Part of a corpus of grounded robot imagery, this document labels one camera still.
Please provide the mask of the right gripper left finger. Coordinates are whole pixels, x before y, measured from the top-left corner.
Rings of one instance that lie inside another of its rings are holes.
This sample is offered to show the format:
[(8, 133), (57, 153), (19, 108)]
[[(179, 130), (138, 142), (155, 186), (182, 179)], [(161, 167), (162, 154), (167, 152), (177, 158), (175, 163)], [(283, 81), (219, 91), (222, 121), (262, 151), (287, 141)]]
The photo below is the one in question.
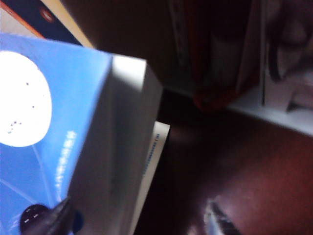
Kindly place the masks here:
[(71, 198), (67, 197), (54, 207), (48, 214), (45, 224), (46, 235), (68, 235), (72, 231), (74, 208)]

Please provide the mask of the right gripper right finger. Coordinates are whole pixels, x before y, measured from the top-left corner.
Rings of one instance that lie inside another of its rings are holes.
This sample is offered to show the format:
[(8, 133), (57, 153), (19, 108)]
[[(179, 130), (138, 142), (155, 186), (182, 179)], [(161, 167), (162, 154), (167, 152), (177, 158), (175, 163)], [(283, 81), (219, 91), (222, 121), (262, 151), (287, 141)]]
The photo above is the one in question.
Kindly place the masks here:
[(241, 234), (218, 204), (212, 200), (208, 200), (205, 207), (204, 231), (206, 235)]

